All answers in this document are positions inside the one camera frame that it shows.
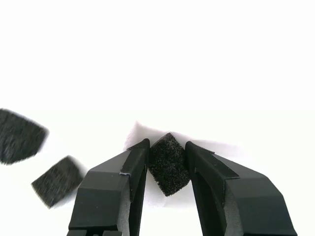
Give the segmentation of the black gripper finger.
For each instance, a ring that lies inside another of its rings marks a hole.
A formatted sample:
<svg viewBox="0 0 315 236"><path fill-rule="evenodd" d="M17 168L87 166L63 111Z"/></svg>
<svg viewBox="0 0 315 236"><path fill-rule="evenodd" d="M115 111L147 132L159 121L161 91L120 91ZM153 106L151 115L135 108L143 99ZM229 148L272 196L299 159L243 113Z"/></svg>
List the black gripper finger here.
<svg viewBox="0 0 315 236"><path fill-rule="evenodd" d="M150 141L143 139L91 168L81 182L69 236L137 236L140 233Z"/></svg>
<svg viewBox="0 0 315 236"><path fill-rule="evenodd" d="M203 235L297 235L282 193L267 176L191 141L185 152Z"/></svg>

